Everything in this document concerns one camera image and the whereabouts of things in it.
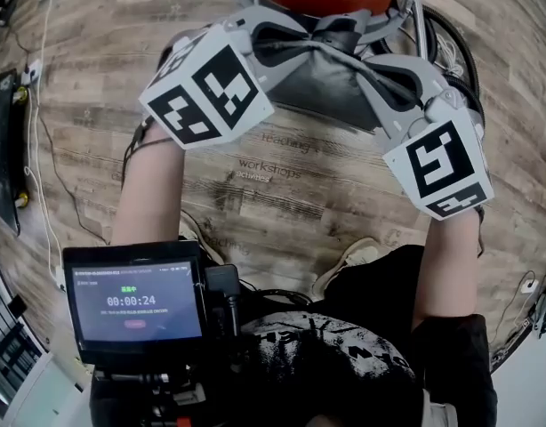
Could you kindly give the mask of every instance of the white wire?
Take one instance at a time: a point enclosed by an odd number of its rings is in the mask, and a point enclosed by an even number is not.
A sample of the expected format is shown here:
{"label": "white wire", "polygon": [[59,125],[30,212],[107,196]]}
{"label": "white wire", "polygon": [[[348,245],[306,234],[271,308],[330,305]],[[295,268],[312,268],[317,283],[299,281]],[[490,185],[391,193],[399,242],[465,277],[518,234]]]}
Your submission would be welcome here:
{"label": "white wire", "polygon": [[[400,27],[399,31],[401,31],[405,36],[411,39],[415,44],[417,44],[415,37],[407,30],[405,30],[405,28]],[[438,61],[436,61],[435,64],[443,69],[446,73],[461,77],[464,73],[464,69],[461,65],[457,63],[457,48],[454,42],[445,40],[439,33],[437,33],[437,44],[439,52],[441,52],[443,58],[447,62],[447,66],[442,65]]]}
{"label": "white wire", "polygon": [[[46,224],[45,219],[45,213],[42,203],[42,195],[41,195],[41,188],[40,184],[38,183],[38,180],[36,176],[34,175],[34,172],[31,168],[31,150],[30,150],[30,134],[32,133],[32,93],[30,92],[30,89],[28,88],[28,103],[29,103],[29,114],[28,114],[28,163],[26,166],[24,166],[24,174],[27,177],[31,177],[36,185],[36,192],[38,194],[38,204],[40,205],[40,213],[42,214],[42,223],[44,224],[44,231],[45,231],[45,238],[48,242],[48,272],[50,272],[50,276],[55,279],[55,276],[52,272],[52,263],[51,263],[51,253],[52,253],[52,242],[50,241],[50,234],[48,233],[48,226]],[[37,133],[37,126],[34,125],[34,133]]]}
{"label": "white wire", "polygon": [[[44,48],[45,48],[45,40],[47,38],[48,34],[48,20],[50,19],[50,13],[52,12],[52,4],[53,0],[49,0],[48,2],[48,8],[45,13],[44,18],[44,33],[42,35],[42,48],[40,50],[40,65],[41,65],[41,71],[40,75],[38,76],[37,83],[36,83],[36,112],[34,117],[32,118],[32,97],[28,90],[28,98],[30,99],[30,117],[28,119],[28,165],[24,168],[24,174],[27,176],[31,176],[34,182],[36,183],[36,191],[38,193],[38,202],[40,203],[40,209],[42,212],[42,218],[44,220],[44,230],[46,239],[48,241],[48,271],[50,272],[50,275],[53,279],[55,279],[55,276],[52,272],[52,242],[50,240],[50,235],[48,233],[48,229],[53,235],[53,238],[56,242],[56,246],[58,247],[58,255],[60,257],[60,266],[63,267],[63,255],[61,253],[61,246],[60,241],[58,240],[58,236],[56,236],[56,233],[53,230],[52,224],[50,223],[50,215],[48,212],[48,205],[45,200],[45,193],[44,193],[44,185],[42,183],[42,173],[40,171],[40,141],[38,140],[38,116],[40,112],[40,89],[42,86],[42,76],[44,75]],[[34,175],[34,172],[31,169],[31,160],[30,160],[30,130],[29,127],[34,124],[34,136],[35,136],[35,157],[36,157],[36,173],[37,178]]]}
{"label": "white wire", "polygon": [[461,77],[464,70],[462,66],[457,63],[457,48],[453,41],[445,40],[439,33],[437,33],[437,44],[439,51],[443,54],[443,58],[447,62],[447,66],[440,65],[447,73]]}
{"label": "white wire", "polygon": [[534,293],[536,292],[536,290],[533,290],[532,293],[530,293],[530,295],[526,298],[526,300],[524,301],[524,303],[522,304],[522,308],[520,309],[520,311],[518,312],[518,315],[516,315],[516,317],[514,318],[514,326],[518,327],[520,326],[520,324],[516,324],[516,320],[518,318],[520,318],[520,316],[522,316],[522,312],[524,311],[524,308],[526,306],[526,304],[528,303],[528,301],[530,299],[532,299],[532,296],[534,295]]}

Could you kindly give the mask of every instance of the wall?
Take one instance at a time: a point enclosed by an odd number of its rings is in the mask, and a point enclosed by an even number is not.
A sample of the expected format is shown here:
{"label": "wall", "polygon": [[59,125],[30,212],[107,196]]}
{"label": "wall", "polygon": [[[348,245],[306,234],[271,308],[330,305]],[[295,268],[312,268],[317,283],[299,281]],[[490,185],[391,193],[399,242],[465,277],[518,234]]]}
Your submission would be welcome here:
{"label": "wall", "polygon": [[493,380],[499,427],[546,427],[546,335],[530,334]]}
{"label": "wall", "polygon": [[81,393],[51,353],[37,362],[9,406],[7,427],[51,427],[69,400]]}

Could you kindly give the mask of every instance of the shoe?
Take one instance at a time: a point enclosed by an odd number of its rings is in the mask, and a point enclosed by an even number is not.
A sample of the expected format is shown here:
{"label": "shoe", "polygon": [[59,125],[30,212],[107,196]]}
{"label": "shoe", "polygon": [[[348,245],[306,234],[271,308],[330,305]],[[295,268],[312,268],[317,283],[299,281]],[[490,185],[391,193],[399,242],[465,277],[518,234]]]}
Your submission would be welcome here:
{"label": "shoe", "polygon": [[325,291],[330,283],[338,277],[341,270],[346,267],[369,264],[389,253],[389,249],[380,245],[372,238],[363,238],[349,246],[342,254],[338,263],[321,275],[312,286],[313,301],[322,301],[325,298]]}
{"label": "shoe", "polygon": [[210,245],[204,240],[202,231],[194,219],[186,212],[181,211],[181,227],[179,230],[179,236],[186,240],[197,240],[198,244],[205,250],[208,257],[217,264],[222,266],[224,264],[223,258],[216,252]]}

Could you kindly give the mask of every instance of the wooden floor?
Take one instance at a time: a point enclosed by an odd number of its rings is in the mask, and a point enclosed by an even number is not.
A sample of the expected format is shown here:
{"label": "wooden floor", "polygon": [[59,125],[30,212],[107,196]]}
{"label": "wooden floor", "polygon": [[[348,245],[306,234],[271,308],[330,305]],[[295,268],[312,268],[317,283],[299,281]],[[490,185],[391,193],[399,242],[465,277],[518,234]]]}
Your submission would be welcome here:
{"label": "wooden floor", "polygon": [[[456,22],[477,57],[497,195],[486,207],[478,310],[493,340],[524,272],[541,278],[546,270],[546,0],[425,1]],[[40,46],[46,6],[19,0],[13,14],[12,26],[31,51]],[[75,194],[84,225],[105,239],[120,195],[124,148],[142,117],[137,98],[162,47],[175,33],[235,10],[233,0],[54,0],[41,114],[58,174]],[[24,57],[12,34],[0,29],[0,71],[22,68]],[[44,191],[61,246],[99,245],[77,224],[41,125],[39,137]],[[261,161],[285,174],[267,182],[237,176],[261,173],[251,168]],[[429,223],[402,194],[371,134],[284,110],[238,141],[190,151],[183,206],[244,278],[305,292],[357,239],[422,244]],[[20,224],[19,238],[0,224],[1,270],[26,300],[26,319],[38,336],[70,361],[75,347],[66,302],[48,273],[37,201],[20,212]],[[52,246],[52,270],[58,263]],[[387,276],[401,283],[402,274]],[[519,295],[509,308],[494,346],[525,299]]]}

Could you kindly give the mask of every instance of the cable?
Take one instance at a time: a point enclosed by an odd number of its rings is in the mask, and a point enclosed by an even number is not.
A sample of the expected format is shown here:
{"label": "cable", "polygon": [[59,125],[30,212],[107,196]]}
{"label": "cable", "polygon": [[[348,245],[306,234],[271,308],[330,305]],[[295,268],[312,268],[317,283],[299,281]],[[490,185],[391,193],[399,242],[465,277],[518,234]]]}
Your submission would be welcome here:
{"label": "cable", "polygon": [[540,298],[542,297],[542,294],[544,294],[544,291],[546,291],[546,287],[544,287],[544,283],[546,282],[546,273],[545,275],[543,276],[542,278],[542,282],[540,283],[540,295],[538,296],[538,298],[536,299],[536,301],[538,302],[540,300]]}
{"label": "cable", "polygon": [[313,303],[312,299],[306,294],[297,293],[296,291],[287,291],[285,289],[264,289],[257,290],[255,293],[252,293],[253,296],[268,297],[272,295],[286,297],[289,301],[295,305],[311,305]]}
{"label": "cable", "polygon": [[[24,174],[27,176],[27,177],[31,177],[32,180],[34,181],[35,185],[36,185],[36,192],[37,192],[37,195],[38,195],[38,203],[40,204],[40,212],[42,213],[42,221],[44,222],[44,231],[45,231],[45,238],[48,242],[48,255],[50,255],[50,252],[51,252],[51,248],[52,248],[52,243],[50,241],[50,234],[48,233],[48,226],[46,225],[46,220],[45,220],[45,214],[44,214],[44,208],[42,207],[42,195],[41,195],[41,191],[40,191],[40,184],[38,183],[38,180],[36,178],[36,176],[34,175],[34,172],[32,171],[32,162],[31,162],[31,151],[30,151],[30,133],[32,131],[31,127],[32,127],[32,94],[30,93],[30,89],[28,88],[28,103],[29,103],[29,115],[28,115],[28,163],[26,166],[24,166]],[[37,140],[37,126],[34,125],[34,133],[36,134],[36,140]],[[51,258],[48,257],[48,272],[50,273],[50,276],[52,277],[52,279],[55,280],[55,276],[53,275],[53,272],[52,272],[52,263],[51,263]]]}
{"label": "cable", "polygon": [[127,166],[129,165],[129,161],[131,161],[131,157],[137,153],[141,149],[145,149],[146,147],[150,146],[156,146],[157,144],[162,144],[163,142],[169,142],[172,141],[173,138],[163,138],[159,139],[158,141],[152,141],[147,142],[146,144],[141,144],[136,149],[133,149],[133,146],[137,143],[136,138],[133,137],[131,144],[129,144],[129,147],[126,148],[123,155],[123,170],[121,172],[121,188],[124,186],[124,179],[126,176]]}
{"label": "cable", "polygon": [[60,175],[58,174],[58,168],[56,166],[56,159],[55,159],[55,156],[54,156],[54,148],[53,148],[53,140],[52,140],[52,136],[50,135],[50,131],[48,130],[48,125],[45,123],[44,119],[42,118],[42,116],[39,116],[40,118],[40,122],[42,122],[42,126],[44,127],[44,131],[45,131],[45,135],[47,136],[48,138],[48,141],[50,142],[50,152],[52,153],[52,166],[53,166],[53,171],[55,172],[56,174],[56,177],[58,178],[58,180],[60,181],[61,183],[61,186],[63,187],[64,190],[66,190],[66,193],[69,194],[69,196],[71,197],[71,200],[73,201],[74,203],[74,209],[76,209],[76,215],[77,215],[77,222],[79,223],[79,226],[83,229],[83,230],[86,230],[89,234],[91,234],[92,236],[95,236],[97,239],[101,240],[103,242],[103,244],[105,244],[106,246],[109,245],[108,241],[105,240],[105,238],[95,232],[93,232],[92,230],[90,230],[89,228],[87,228],[86,226],[84,226],[84,224],[81,222],[81,216],[79,215],[79,210],[77,209],[77,199],[76,199],[76,195],[74,193],[72,193],[71,191],[69,191],[68,189],[68,186],[66,185],[66,182],[63,181],[63,179],[60,177]]}
{"label": "cable", "polygon": [[450,74],[444,75],[445,80],[451,86],[457,89],[467,99],[467,107],[473,109],[480,114],[480,118],[483,119],[483,129],[486,133],[486,116],[485,109],[478,96],[470,89],[469,85],[459,77],[452,76]]}
{"label": "cable", "polygon": [[512,299],[510,299],[510,302],[508,302],[508,305],[506,305],[506,307],[504,308],[504,310],[502,311],[502,316],[501,316],[501,320],[498,322],[498,325],[496,326],[496,330],[494,331],[494,338],[493,340],[491,340],[488,344],[493,344],[494,341],[496,340],[496,337],[498,336],[498,329],[500,328],[503,320],[504,320],[504,315],[506,315],[506,310],[512,305],[512,303],[514,302],[514,299],[516,299],[516,296],[518,295],[518,290],[520,289],[520,287],[522,286],[522,284],[524,283],[524,280],[526,279],[526,277],[529,275],[529,274],[533,274],[534,275],[534,278],[533,278],[533,282],[536,280],[536,274],[533,270],[529,270],[527,273],[525,273],[522,278],[520,279],[520,283],[518,283],[518,286],[516,287],[516,291],[514,292],[514,295],[512,296]]}
{"label": "cable", "polygon": [[447,62],[447,66],[443,66],[439,64],[438,62],[435,62],[436,65],[438,65],[441,69],[443,69],[446,73],[461,77],[464,73],[464,70],[461,65],[457,63],[457,47],[453,41],[447,41],[445,40],[440,34],[437,34],[437,42],[439,46],[439,50],[443,54],[443,58]]}
{"label": "cable", "polygon": [[423,6],[423,13],[425,18],[429,18],[437,25],[439,25],[454,41],[455,45],[461,52],[462,59],[467,68],[467,74],[469,75],[469,87],[475,95],[480,96],[480,82],[478,80],[477,63],[470,51],[469,45],[465,41],[459,29],[451,23],[440,12],[435,11],[427,5]]}
{"label": "cable", "polygon": [[530,299],[532,299],[532,296],[534,296],[534,293],[535,293],[535,292],[536,292],[536,290],[533,290],[533,292],[530,293],[530,295],[526,298],[526,300],[525,300],[524,303],[522,304],[522,308],[521,308],[520,311],[518,312],[518,315],[516,315],[516,317],[514,318],[514,326],[516,326],[516,327],[519,327],[519,326],[520,326],[520,324],[516,324],[516,320],[522,316],[522,312],[524,311],[524,308],[525,308],[526,304],[528,303],[528,301],[529,301]]}
{"label": "cable", "polygon": [[14,35],[14,39],[15,39],[16,44],[18,45],[18,47],[22,51],[24,51],[26,53],[26,65],[28,65],[28,57],[32,53],[32,51],[30,51],[29,49],[27,49],[26,47],[24,47],[22,45],[22,43],[20,42],[20,38],[18,37],[18,32],[16,30],[14,30],[14,28],[12,28],[12,26],[8,27],[8,31],[11,32]]}
{"label": "cable", "polygon": [[28,165],[24,167],[24,174],[27,176],[31,176],[32,179],[36,183],[36,191],[38,194],[38,202],[40,204],[40,209],[42,212],[42,216],[44,219],[44,230],[46,239],[48,242],[48,271],[50,272],[50,276],[55,280],[55,276],[52,272],[52,242],[50,240],[50,235],[48,233],[49,231],[52,233],[53,238],[55,239],[56,246],[58,247],[58,254],[60,257],[60,266],[63,267],[63,254],[61,253],[61,245],[60,241],[58,240],[58,237],[56,236],[52,224],[50,223],[50,215],[48,213],[48,206],[45,201],[45,193],[44,193],[44,185],[42,183],[42,173],[40,170],[40,156],[39,156],[39,140],[38,140],[38,131],[37,131],[37,122],[38,122],[38,114],[40,111],[40,89],[42,84],[42,75],[44,74],[44,48],[45,48],[45,40],[47,37],[47,31],[48,31],[48,20],[50,18],[50,12],[52,11],[52,2],[53,0],[49,0],[48,8],[45,13],[44,18],[44,33],[42,35],[42,47],[40,51],[40,63],[42,65],[42,73],[38,77],[37,84],[36,84],[36,112],[34,113],[34,116],[32,117],[32,97],[31,93],[28,89],[28,98],[30,99],[30,116],[28,119],[28,134],[29,134],[29,127],[33,124],[34,125],[34,136],[35,136],[35,156],[36,156],[36,173],[37,177],[34,175],[34,172],[31,168],[31,159],[30,159],[30,146],[29,146],[29,137],[28,137]]}
{"label": "cable", "polygon": [[[424,23],[425,23],[425,36],[427,37],[427,40],[428,40],[428,45],[427,45],[428,61],[430,61],[431,63],[437,64],[435,62],[438,55],[437,33],[435,32],[435,28],[433,27],[433,24],[431,23],[429,19],[424,18]],[[404,34],[406,34],[415,43],[415,45],[417,45],[417,41],[411,34],[407,32],[407,30],[405,30],[403,27],[400,27],[399,30],[403,32]],[[394,53],[389,48],[389,44],[386,41],[386,38],[382,38],[376,41],[375,43],[373,43],[372,48],[374,52],[377,54]]]}
{"label": "cable", "polygon": [[259,291],[259,290],[255,287],[255,285],[249,283],[248,281],[242,280],[242,279],[240,278],[240,279],[239,279],[239,282],[240,282],[240,283],[243,283],[244,285],[250,286],[250,287],[253,289],[253,291]]}

